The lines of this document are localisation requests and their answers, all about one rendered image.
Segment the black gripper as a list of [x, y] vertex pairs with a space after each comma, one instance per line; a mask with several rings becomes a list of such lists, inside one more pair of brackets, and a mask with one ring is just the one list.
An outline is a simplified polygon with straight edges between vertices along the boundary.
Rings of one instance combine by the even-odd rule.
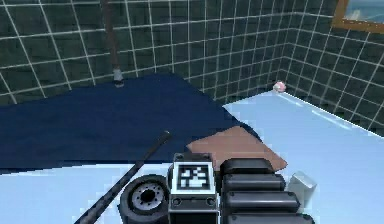
[[169, 224], [166, 178], [150, 174], [131, 181], [120, 196], [123, 224]]

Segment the black thin rod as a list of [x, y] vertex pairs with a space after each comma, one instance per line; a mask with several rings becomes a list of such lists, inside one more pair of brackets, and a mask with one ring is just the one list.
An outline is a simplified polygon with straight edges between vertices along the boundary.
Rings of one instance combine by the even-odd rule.
[[89, 209], [87, 209], [74, 224], [94, 224], [107, 207], [117, 197], [118, 193], [128, 184], [131, 178], [141, 169], [145, 162], [169, 139], [171, 134], [169, 131], [164, 131], [153, 146], [146, 152], [142, 159], [139, 159], [135, 164]]

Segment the small white box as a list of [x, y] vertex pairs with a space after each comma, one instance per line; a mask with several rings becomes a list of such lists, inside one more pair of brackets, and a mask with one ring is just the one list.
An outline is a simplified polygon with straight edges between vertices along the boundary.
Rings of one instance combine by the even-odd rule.
[[300, 204], [306, 206], [311, 201], [316, 187], [317, 183], [312, 178], [297, 171], [291, 176], [286, 190], [295, 193]]

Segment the brown pole with grey tip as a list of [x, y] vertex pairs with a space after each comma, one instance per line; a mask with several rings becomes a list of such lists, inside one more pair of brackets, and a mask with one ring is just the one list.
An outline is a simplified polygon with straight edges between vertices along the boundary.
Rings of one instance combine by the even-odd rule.
[[111, 11], [109, 8], [109, 0], [100, 0], [101, 10], [103, 15], [103, 21], [105, 25], [105, 32], [107, 38], [107, 44], [109, 47], [111, 64], [113, 69], [113, 83], [117, 88], [123, 87], [123, 75], [120, 69], [120, 63], [118, 58], [117, 43], [115, 39], [115, 33], [113, 30]]

